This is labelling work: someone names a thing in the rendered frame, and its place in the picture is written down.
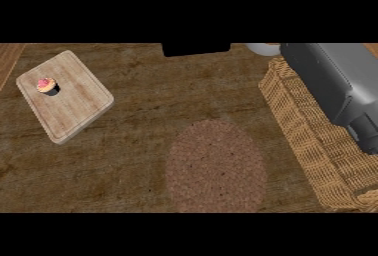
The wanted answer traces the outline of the tan wicker basket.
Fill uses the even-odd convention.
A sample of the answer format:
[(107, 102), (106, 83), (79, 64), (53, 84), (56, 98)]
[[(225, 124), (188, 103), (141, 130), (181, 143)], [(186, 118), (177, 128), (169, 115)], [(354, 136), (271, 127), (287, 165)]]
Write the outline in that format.
[(378, 155), (363, 153), (345, 129), (330, 124), (280, 57), (267, 64), (258, 88), (320, 205), (378, 212)]

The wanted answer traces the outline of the pink frosted cupcake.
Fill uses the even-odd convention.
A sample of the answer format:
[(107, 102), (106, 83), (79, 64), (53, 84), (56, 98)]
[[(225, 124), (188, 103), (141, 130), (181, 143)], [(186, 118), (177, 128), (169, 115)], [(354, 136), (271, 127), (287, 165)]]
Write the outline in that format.
[(54, 96), (60, 91), (56, 80), (53, 78), (39, 79), (36, 84), (36, 91), (47, 96)]

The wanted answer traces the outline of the pale wooden cutting board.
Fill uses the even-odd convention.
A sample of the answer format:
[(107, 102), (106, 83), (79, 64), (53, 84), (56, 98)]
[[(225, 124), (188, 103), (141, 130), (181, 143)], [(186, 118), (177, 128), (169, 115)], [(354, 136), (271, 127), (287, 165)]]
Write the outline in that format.
[[(36, 90), (42, 78), (53, 78), (57, 83), (53, 96)], [(110, 92), (69, 50), (25, 72), (16, 85), (56, 144), (63, 144), (113, 105)]]

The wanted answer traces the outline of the brown woven oval placemat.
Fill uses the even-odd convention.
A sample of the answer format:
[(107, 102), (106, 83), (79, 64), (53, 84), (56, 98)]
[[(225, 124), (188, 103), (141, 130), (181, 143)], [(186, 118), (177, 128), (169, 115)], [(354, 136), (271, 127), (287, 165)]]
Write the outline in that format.
[(267, 174), (248, 133), (222, 120), (194, 122), (172, 141), (165, 177), (180, 212), (255, 212)]

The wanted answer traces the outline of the pale grey round object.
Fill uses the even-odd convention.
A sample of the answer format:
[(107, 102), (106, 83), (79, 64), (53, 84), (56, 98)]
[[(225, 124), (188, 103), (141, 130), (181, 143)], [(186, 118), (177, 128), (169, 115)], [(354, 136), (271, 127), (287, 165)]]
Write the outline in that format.
[(280, 54), (279, 46), (267, 43), (246, 43), (246, 48), (261, 56), (276, 56)]

